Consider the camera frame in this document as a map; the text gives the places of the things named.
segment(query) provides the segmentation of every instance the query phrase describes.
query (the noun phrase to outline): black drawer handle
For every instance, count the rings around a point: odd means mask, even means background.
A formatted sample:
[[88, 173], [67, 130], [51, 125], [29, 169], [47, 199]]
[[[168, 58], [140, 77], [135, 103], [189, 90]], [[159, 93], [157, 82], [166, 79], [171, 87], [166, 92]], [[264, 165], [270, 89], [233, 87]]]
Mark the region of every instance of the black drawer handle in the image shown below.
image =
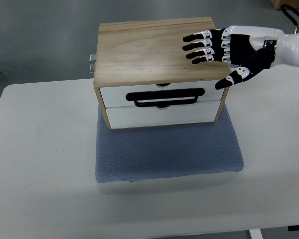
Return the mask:
[[[190, 88], [190, 89], [177, 89], [166, 91], [145, 91], [145, 92], [132, 92], [126, 95], [126, 100], [134, 101], [137, 107], [159, 107], [165, 108], [173, 105], [188, 105], [197, 102], [199, 96], [205, 93], [203, 88]], [[192, 99], [180, 99], [171, 101], [152, 101], [152, 102], [139, 102], [148, 100], [161, 100], [172, 98], [188, 98]]]

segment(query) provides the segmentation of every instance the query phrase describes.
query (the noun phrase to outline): drawer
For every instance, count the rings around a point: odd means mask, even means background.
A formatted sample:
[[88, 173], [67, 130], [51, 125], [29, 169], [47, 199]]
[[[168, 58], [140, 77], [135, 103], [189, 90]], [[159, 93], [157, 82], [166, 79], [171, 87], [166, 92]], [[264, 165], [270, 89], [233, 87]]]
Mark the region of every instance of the drawer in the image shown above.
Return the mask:
[[197, 102], [192, 105], [139, 108], [136, 106], [110, 107], [106, 113], [112, 129], [169, 124], [213, 122], [220, 101]]
[[197, 101], [216, 101], [221, 100], [224, 90], [216, 90], [215, 81], [197, 81], [171, 83], [168, 86], [158, 85], [135, 85], [135, 86], [116, 86], [100, 88], [105, 107], [134, 106], [134, 101], [127, 101], [126, 95], [134, 92], [176, 90], [188, 88], [204, 88], [205, 93], [199, 96]]

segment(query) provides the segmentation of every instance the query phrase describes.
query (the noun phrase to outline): robotic hand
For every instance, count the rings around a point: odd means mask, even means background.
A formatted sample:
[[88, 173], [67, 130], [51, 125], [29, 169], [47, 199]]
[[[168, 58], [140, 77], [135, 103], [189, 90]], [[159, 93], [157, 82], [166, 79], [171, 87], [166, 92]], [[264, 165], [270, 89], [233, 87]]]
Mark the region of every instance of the robotic hand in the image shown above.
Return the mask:
[[287, 35], [273, 28], [230, 26], [206, 30], [183, 38], [191, 42], [184, 51], [197, 50], [186, 55], [193, 64], [209, 61], [230, 62], [239, 67], [218, 81], [216, 89], [226, 88], [257, 75], [264, 69], [286, 64], [299, 66], [299, 33]]

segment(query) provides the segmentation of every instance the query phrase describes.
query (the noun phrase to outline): wooden lid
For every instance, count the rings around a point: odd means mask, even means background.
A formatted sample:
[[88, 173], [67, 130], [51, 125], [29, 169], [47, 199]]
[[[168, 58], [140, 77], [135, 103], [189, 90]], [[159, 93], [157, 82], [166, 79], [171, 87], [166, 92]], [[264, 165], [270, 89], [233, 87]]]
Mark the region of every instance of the wooden lid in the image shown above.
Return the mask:
[[161, 84], [221, 79], [225, 62], [193, 65], [184, 36], [215, 29], [210, 17], [100, 24], [94, 87]]

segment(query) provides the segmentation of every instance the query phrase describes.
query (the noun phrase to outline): wooden drawer cabinet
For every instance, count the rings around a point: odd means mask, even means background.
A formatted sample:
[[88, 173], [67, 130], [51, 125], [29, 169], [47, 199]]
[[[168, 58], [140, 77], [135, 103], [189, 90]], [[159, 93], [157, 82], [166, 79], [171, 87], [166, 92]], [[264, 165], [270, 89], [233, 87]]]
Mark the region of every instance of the wooden drawer cabinet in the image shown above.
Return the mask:
[[192, 65], [182, 38], [214, 29], [209, 17], [100, 25], [94, 88], [109, 129], [216, 122], [228, 63]]

